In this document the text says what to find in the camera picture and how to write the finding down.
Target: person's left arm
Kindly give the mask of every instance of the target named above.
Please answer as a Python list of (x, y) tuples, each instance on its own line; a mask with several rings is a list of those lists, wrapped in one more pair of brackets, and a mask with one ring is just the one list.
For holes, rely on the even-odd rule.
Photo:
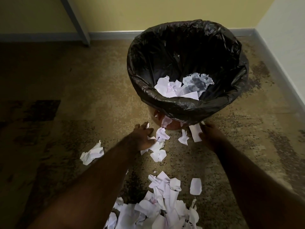
[(147, 122), (136, 125), (131, 134), (80, 175), (28, 228), (103, 228), (135, 154), (156, 142), (147, 139), (153, 129), (146, 126)]

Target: forearm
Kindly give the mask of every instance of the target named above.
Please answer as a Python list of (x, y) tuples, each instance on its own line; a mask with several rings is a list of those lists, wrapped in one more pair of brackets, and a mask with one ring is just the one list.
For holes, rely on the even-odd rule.
[(229, 142), (215, 151), (250, 228), (281, 228), (304, 223), (298, 196), (274, 181)]
[(124, 138), (59, 196), (31, 228), (103, 228), (136, 148), (132, 138)]

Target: yellow wall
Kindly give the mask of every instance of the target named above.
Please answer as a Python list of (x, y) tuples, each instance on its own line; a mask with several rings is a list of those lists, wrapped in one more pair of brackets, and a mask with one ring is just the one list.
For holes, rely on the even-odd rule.
[[(257, 25), (273, 0), (74, 0), (90, 32), (145, 30), (203, 19), (228, 28)], [(59, 0), (0, 0), (0, 33), (74, 32)]]

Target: hand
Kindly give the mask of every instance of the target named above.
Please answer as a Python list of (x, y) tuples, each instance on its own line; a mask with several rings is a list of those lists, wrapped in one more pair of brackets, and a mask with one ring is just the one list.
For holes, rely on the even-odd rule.
[(146, 128), (148, 122), (143, 125), (135, 125), (135, 129), (130, 136), (136, 140), (138, 151), (150, 148), (155, 142), (155, 139), (147, 139), (147, 136), (153, 132), (153, 128)]
[(205, 123), (205, 125), (202, 125), (200, 123), (200, 127), (202, 132), (199, 133), (199, 137), (210, 150), (215, 152), (223, 142), (228, 141), (227, 137), (214, 124)]

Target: wall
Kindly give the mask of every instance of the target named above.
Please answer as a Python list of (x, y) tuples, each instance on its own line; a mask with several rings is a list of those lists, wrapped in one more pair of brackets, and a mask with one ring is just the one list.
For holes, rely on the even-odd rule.
[[(273, 0), (74, 0), (90, 32), (204, 19), (253, 28)], [(0, 0), (0, 34), (74, 32), (59, 0)]]
[(256, 30), (305, 106), (305, 0), (275, 0)]

